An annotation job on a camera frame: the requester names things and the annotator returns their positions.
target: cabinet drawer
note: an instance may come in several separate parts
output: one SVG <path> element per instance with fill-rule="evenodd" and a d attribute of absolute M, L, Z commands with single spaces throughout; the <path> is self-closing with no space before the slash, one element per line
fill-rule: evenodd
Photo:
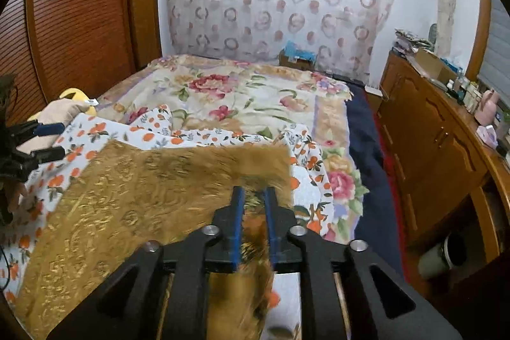
<path fill-rule="evenodd" d="M 479 186 L 486 166 L 463 131 L 456 125 L 438 142 L 438 157 L 410 192 L 416 235 L 428 231 L 460 205 Z"/>
<path fill-rule="evenodd" d="M 404 67 L 407 67 L 407 62 L 403 58 L 397 57 L 393 53 L 389 54 L 381 80 L 381 90 L 385 98 L 391 97 L 398 76 L 402 73 Z"/>
<path fill-rule="evenodd" d="M 428 87 L 412 67 L 405 66 L 397 76 L 389 106 L 382 112 L 404 193 L 410 192 L 435 162 L 438 140 L 450 119 L 448 109 L 436 95 L 430 94 Z"/>

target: brown fur fabric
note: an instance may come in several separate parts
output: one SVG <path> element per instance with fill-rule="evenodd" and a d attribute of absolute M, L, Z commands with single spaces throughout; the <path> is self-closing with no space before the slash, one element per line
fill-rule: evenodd
<path fill-rule="evenodd" d="M 170 243 L 210 223 L 232 187 L 274 186 L 291 204 L 289 153 L 282 146 L 197 147 L 141 151 L 110 142 L 70 185 L 40 238 L 16 301 L 36 339 L 48 333 L 144 241 Z M 208 339 L 259 337 L 272 272 L 263 209 L 248 192 L 246 263 L 211 275 Z"/>

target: bed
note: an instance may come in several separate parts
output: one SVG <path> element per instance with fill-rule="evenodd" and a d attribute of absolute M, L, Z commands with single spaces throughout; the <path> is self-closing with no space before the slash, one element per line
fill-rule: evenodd
<path fill-rule="evenodd" d="M 318 73 L 182 55 L 153 61 L 98 100 L 97 118 L 79 114 L 57 139 L 67 152 L 64 163 L 34 172 L 22 215 L 0 231 L 16 267 L 11 302 L 48 216 L 111 139 L 140 149 L 283 141 L 298 222 L 330 241 L 363 238 L 402 274 L 393 197 L 362 89 Z M 273 284 L 279 304 L 262 338 L 271 338 L 271 324 L 299 327 L 298 279 L 280 277 Z M 47 333 L 53 323 L 38 324 Z"/>
<path fill-rule="evenodd" d="M 174 128 L 222 127 L 271 138 L 295 122 L 309 126 L 337 191 L 335 226 L 325 237 L 362 238 L 403 275 L 394 197 L 360 87 L 287 67 L 180 55 L 153 61 L 99 101 L 100 116 L 123 123 L 169 102 Z"/>

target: black clamp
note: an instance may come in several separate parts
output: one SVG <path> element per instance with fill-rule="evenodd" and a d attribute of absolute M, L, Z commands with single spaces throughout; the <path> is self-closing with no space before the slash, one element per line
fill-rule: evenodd
<path fill-rule="evenodd" d="M 325 241 L 297 225 L 290 209 L 277 205 L 274 189 L 259 195 L 265 203 L 274 270 L 300 273 L 303 340 L 461 339 L 366 242 Z M 205 340 L 207 275 L 231 273 L 239 265 L 243 206 L 244 191 L 235 187 L 230 205 L 216 210 L 211 225 L 163 247 L 146 242 L 64 318 L 48 340 L 156 338 L 165 306 L 161 339 Z M 341 280 L 347 309 L 342 309 L 335 276 Z"/>
<path fill-rule="evenodd" d="M 65 130 L 62 123 L 42 124 L 37 120 L 7 127 L 0 123 L 0 180 L 10 179 L 25 183 L 30 173 L 41 163 L 54 162 L 65 157 L 61 146 L 34 150 L 30 154 L 16 149 L 20 144 L 36 136 L 61 134 Z M 8 201 L 3 190 L 0 191 L 0 223 L 12 222 L 12 213 L 7 210 Z"/>

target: label tag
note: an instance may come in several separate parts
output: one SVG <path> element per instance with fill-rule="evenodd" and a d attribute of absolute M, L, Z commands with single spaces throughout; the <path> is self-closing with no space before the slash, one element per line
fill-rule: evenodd
<path fill-rule="evenodd" d="M 85 100 L 85 103 L 91 105 L 92 107 L 96 107 L 97 105 L 99 105 L 99 101 L 97 101 L 95 98 Z"/>

